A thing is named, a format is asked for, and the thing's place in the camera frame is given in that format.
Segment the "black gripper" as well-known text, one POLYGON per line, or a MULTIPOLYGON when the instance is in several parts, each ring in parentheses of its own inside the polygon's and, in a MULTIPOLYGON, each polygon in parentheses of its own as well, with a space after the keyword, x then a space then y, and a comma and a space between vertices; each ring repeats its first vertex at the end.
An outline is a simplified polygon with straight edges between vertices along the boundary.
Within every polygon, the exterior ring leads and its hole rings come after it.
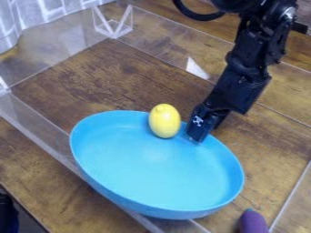
POLYGON ((271 81, 267 66, 248 64, 229 53, 225 56, 227 66, 219 81, 203 104, 191 114, 185 126, 185 135, 201 143, 209 132, 217 128, 229 111, 245 114, 271 81))

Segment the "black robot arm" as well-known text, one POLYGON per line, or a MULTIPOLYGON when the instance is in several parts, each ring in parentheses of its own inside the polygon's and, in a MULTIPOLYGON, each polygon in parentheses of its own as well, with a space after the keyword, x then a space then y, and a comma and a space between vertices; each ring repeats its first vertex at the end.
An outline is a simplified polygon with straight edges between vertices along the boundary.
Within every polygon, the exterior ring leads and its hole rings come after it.
POLYGON ((219 10, 237 13, 240 24, 225 68, 205 100, 195 107, 185 134, 205 139, 228 114, 248 112, 271 81, 267 67, 285 55, 296 0, 211 0, 219 10))

